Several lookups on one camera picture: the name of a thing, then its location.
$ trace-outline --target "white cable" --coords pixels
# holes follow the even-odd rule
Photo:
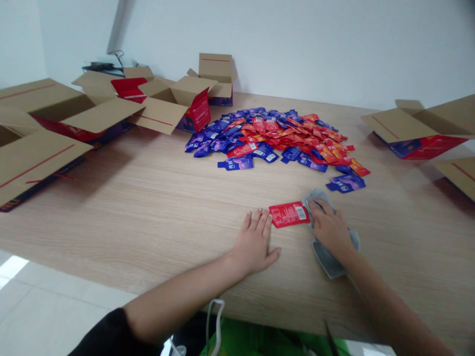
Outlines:
[[[221,348],[221,315],[223,314],[223,309],[226,305],[224,300],[222,299],[213,299],[209,304],[208,309],[208,316],[206,318],[206,354],[208,355],[208,343],[209,343],[209,317],[211,315],[211,309],[213,308],[213,304],[221,304],[219,307],[218,315],[216,317],[216,345],[214,347],[213,353],[211,356],[217,356],[220,348]]]

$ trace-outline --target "white tile floor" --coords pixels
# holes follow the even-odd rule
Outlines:
[[[11,257],[0,250],[0,356],[65,356],[104,315],[135,297],[33,262],[11,278],[1,268]],[[384,346],[348,346],[353,356],[395,355]],[[167,342],[162,356],[169,350]]]

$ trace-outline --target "left hand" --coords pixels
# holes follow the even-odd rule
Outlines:
[[[264,271],[279,259],[280,247],[269,253],[271,225],[272,215],[268,208],[264,212],[258,209],[254,215],[249,212],[244,218],[236,245],[230,252],[244,278]]]

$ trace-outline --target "right hand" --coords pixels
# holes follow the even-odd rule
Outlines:
[[[345,217],[341,210],[336,210],[333,213],[332,207],[326,201],[320,199],[314,201],[323,208],[323,211],[313,202],[308,202],[314,220],[313,233],[318,241],[338,261],[342,262],[348,255],[356,251],[350,239]]]

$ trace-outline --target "wood grain surface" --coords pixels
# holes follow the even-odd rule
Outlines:
[[[362,254],[441,339],[460,354],[475,339],[475,207],[425,161],[399,160],[360,119],[374,110],[235,93],[212,120],[264,106],[317,113],[354,144],[367,188],[328,192],[359,232]],[[218,169],[225,155],[184,153],[189,133],[133,128],[14,211],[0,215],[0,249],[141,293],[231,249],[246,212],[326,189],[326,173],[290,162]],[[444,157],[469,155],[458,147]],[[347,278],[330,281],[307,225],[273,227],[279,261],[223,295],[224,314],[291,330],[369,341],[369,317]]]

